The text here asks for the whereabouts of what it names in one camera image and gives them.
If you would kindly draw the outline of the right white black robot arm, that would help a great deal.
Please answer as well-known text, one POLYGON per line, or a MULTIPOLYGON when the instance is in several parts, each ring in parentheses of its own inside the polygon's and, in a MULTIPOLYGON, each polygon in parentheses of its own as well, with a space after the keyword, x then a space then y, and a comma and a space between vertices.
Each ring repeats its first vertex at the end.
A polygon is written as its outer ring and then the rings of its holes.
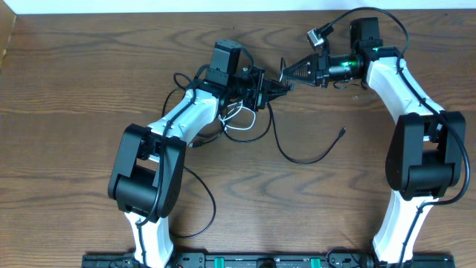
POLYGON ((394 120, 385 160, 390 200, 361 266, 454 266, 450 255, 415 254, 413 247, 430 210, 449 204, 446 191, 455 185, 469 186, 465 118, 427 96, 409 72, 402 50, 383 43, 377 18, 351 21, 348 55, 330 54, 327 37, 332 30, 332 23, 310 30, 307 38, 313 53, 282 66, 280 74, 287 80, 320 87, 357 80, 381 98, 394 120))

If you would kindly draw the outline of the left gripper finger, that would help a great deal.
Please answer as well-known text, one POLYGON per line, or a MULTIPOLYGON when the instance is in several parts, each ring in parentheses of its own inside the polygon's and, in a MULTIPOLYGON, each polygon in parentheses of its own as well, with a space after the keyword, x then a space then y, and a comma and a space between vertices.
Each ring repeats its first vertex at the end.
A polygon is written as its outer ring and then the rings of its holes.
POLYGON ((278 80, 266 79, 265 90, 267 92, 287 92, 289 91, 289 86, 287 83, 282 83, 278 80))
POLYGON ((280 98, 286 95, 287 95, 287 91, 268 91, 266 92, 266 96, 265 96, 265 104, 270 103, 276 98, 280 98))

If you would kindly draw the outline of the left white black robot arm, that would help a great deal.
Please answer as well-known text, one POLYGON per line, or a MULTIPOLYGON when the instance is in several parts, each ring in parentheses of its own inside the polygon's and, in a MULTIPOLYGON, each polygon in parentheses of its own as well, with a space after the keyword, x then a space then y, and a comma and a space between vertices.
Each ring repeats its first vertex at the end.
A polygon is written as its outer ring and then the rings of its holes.
POLYGON ((130 124, 123 132, 108 196, 132 227, 135 267, 165 267, 173 254, 168 216, 179 197, 189 143, 232 105, 255 112, 292 89, 266 79, 254 64, 240 71, 241 54, 249 54, 241 44, 217 40, 211 62, 178 86, 184 97, 174 108, 145 127, 130 124))

